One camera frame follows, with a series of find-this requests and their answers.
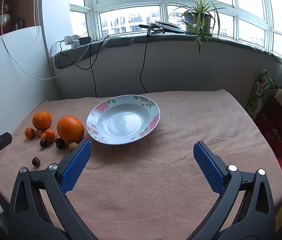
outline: silver bolt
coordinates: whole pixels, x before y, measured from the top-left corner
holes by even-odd
[[[26,167],[20,169],[20,173],[25,173],[25,172],[26,172]]]
[[[51,164],[51,165],[49,166],[49,170],[50,170],[50,171],[54,171],[57,167],[58,167],[58,166],[57,166],[56,164]]]
[[[265,175],[265,171],[262,170],[262,169],[259,169],[258,172],[259,172],[260,175]]]
[[[230,165],[230,166],[228,167],[228,169],[229,169],[230,171],[237,171],[237,167],[236,167],[235,165]]]

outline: plate rim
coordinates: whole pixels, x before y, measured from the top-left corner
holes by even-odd
[[[102,103],[104,103],[104,102],[106,102],[106,101],[108,101],[108,100],[111,100],[111,99],[115,99],[115,98],[119,98],[119,97],[126,97],[126,96],[144,97],[144,98],[147,98],[147,99],[151,100],[153,103],[155,103],[155,105],[157,106],[157,109],[158,109],[158,111],[159,111],[159,118],[158,118],[158,120],[157,120],[155,126],[153,127],[153,129],[152,129],[150,132],[148,132],[147,134],[142,135],[141,137],[135,138],[134,140],[131,140],[131,141],[126,142],[126,143],[109,143],[109,142],[102,142],[102,141],[99,141],[99,140],[93,138],[93,137],[91,136],[90,132],[88,131],[88,128],[87,128],[87,126],[88,126],[88,119],[89,119],[90,114],[91,114],[91,113],[94,111],[94,109],[96,109],[100,104],[102,104]],[[133,143],[133,142],[136,142],[136,141],[138,141],[138,140],[141,140],[142,138],[144,138],[145,136],[147,136],[148,134],[150,134],[150,133],[156,128],[157,124],[158,124],[159,121],[160,121],[160,118],[161,118],[161,111],[160,111],[160,108],[159,108],[158,104],[157,104],[154,100],[152,100],[151,98],[146,97],[146,96],[143,96],[143,95],[134,95],[134,94],[120,95],[120,96],[117,96],[117,97],[109,98],[109,99],[107,99],[107,100],[105,100],[105,101],[99,103],[97,106],[95,106],[95,107],[91,110],[91,112],[88,114],[87,121],[86,121],[86,129],[87,129],[88,134],[90,135],[90,137],[91,137],[93,140],[95,140],[95,141],[97,141],[97,142],[99,142],[99,143],[106,144],[106,145],[125,145],[125,144],[129,144],[129,143]]]

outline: large orange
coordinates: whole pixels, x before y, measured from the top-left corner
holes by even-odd
[[[79,142],[84,135],[84,126],[73,116],[62,117],[57,124],[57,133],[63,141]]]
[[[32,123],[36,129],[47,129],[52,123],[51,114],[47,111],[38,112],[33,116]]]

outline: white plate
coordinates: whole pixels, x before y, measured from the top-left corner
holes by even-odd
[[[160,109],[150,98],[125,95],[96,106],[87,118],[87,130],[96,141],[121,145],[151,133],[160,120]]]

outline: orange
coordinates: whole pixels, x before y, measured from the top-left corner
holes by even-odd
[[[36,129],[49,128],[52,123],[51,114],[49,114],[47,111],[38,112],[33,116],[32,123]]]
[[[35,136],[35,131],[32,127],[25,129],[24,131],[25,137],[27,137],[29,140],[32,140]]]
[[[63,141],[68,143],[79,142],[83,139],[84,126],[79,119],[73,116],[65,116],[57,124],[57,133]]]
[[[46,129],[44,133],[44,139],[47,142],[54,142],[54,140],[56,139],[56,132],[54,132],[52,129]]]

